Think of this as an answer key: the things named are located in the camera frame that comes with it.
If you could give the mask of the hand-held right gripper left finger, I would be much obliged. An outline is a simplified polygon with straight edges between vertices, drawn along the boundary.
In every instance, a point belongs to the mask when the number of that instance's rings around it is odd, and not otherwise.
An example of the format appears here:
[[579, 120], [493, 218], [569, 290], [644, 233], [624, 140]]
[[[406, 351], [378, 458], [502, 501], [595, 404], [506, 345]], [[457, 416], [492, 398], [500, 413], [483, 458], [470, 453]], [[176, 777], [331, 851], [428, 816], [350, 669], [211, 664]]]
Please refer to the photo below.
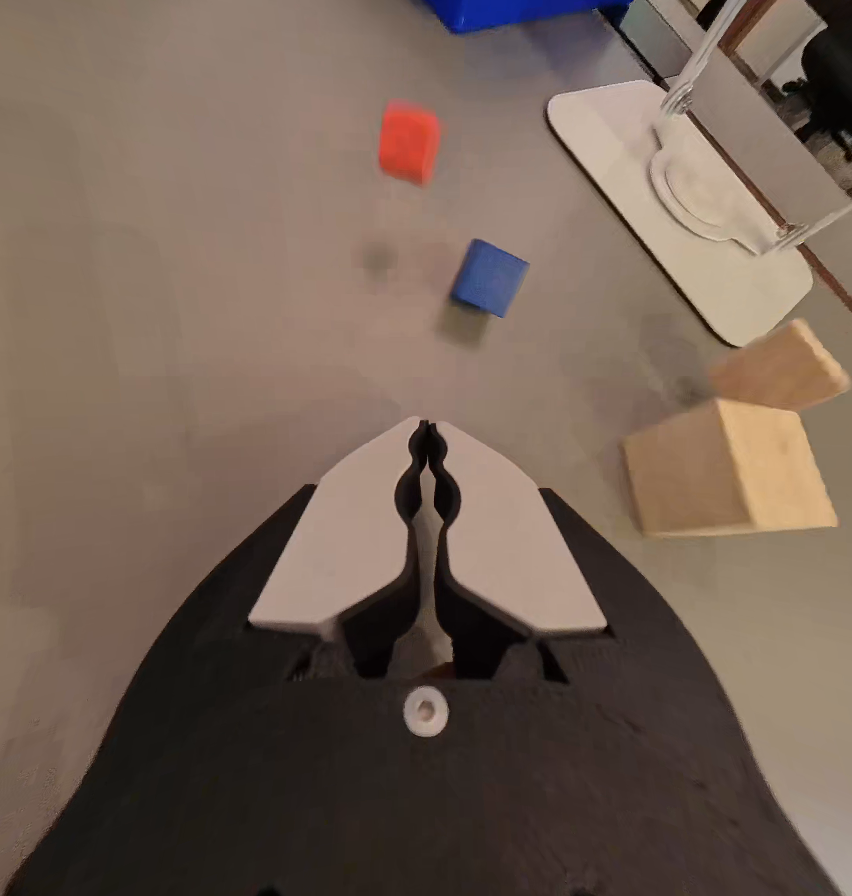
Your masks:
[[421, 605], [414, 518], [427, 422], [366, 442], [315, 485], [248, 616], [259, 630], [341, 644], [364, 678], [382, 678]]

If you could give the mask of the medium plain wooden cube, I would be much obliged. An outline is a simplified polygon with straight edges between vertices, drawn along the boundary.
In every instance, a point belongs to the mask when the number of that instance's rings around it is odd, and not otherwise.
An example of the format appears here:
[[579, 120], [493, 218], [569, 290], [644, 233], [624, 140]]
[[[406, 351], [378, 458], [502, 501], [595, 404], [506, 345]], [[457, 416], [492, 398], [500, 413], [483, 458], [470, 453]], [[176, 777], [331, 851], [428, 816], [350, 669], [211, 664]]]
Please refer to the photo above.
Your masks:
[[793, 412], [852, 388], [850, 375], [803, 319], [730, 352], [709, 368], [708, 380], [723, 399]]

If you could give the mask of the small blue wooden cube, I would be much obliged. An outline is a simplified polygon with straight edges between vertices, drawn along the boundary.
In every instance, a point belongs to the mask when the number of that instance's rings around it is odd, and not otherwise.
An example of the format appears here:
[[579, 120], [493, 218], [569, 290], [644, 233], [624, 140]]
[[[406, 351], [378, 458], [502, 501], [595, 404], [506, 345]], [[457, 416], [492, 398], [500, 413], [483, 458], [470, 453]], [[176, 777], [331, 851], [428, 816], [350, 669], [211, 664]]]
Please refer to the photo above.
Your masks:
[[530, 263], [482, 239], [470, 241], [450, 290], [451, 299], [503, 319], [518, 294]]

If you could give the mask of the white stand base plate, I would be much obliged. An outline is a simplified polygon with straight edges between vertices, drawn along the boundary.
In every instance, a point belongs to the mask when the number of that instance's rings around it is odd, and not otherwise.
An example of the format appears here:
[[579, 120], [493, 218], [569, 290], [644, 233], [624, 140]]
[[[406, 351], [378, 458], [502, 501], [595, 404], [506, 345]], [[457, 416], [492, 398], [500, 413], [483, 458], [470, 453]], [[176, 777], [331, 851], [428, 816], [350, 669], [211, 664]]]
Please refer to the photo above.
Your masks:
[[550, 128], [723, 343], [782, 323], [813, 286], [797, 248], [685, 114], [664, 115], [645, 81], [554, 96]]

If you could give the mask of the blue plastic bin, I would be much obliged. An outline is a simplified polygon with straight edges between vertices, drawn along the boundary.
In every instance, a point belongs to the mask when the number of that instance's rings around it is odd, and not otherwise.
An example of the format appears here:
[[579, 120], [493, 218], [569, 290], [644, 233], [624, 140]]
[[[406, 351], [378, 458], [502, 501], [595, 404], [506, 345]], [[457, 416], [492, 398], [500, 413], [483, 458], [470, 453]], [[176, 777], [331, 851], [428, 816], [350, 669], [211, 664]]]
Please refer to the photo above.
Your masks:
[[601, 11], [621, 23], [631, 1], [422, 1], [453, 34], [544, 21], [558, 16]]

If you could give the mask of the small red wooden cube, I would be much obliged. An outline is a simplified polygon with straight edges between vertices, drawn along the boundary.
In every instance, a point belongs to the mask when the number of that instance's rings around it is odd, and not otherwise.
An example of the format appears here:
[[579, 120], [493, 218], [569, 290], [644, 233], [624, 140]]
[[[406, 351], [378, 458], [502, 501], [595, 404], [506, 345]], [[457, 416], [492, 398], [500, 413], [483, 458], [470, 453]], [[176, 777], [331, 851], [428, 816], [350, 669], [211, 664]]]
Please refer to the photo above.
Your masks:
[[388, 102], [378, 141], [381, 171], [425, 187], [434, 172], [441, 135], [442, 125], [434, 111], [407, 101]]

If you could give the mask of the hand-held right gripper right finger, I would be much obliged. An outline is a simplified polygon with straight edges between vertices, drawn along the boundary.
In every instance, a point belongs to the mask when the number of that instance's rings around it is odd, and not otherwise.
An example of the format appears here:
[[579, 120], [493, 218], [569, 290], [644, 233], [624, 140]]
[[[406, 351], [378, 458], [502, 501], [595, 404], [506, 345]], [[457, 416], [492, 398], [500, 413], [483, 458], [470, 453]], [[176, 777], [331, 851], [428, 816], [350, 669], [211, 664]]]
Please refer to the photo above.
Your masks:
[[430, 424], [428, 460], [441, 519], [437, 621], [454, 675], [490, 679], [511, 649], [607, 633], [607, 618], [537, 484], [448, 422]]

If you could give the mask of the large plain wooden cube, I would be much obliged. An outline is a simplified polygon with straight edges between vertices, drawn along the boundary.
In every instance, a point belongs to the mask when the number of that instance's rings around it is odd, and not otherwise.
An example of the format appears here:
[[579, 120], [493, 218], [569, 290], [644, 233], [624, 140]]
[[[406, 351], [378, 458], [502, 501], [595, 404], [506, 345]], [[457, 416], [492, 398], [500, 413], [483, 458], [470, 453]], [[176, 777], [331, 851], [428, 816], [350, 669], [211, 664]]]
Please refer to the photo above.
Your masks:
[[797, 412], [710, 399], [629, 435], [622, 451], [645, 536], [839, 526]]

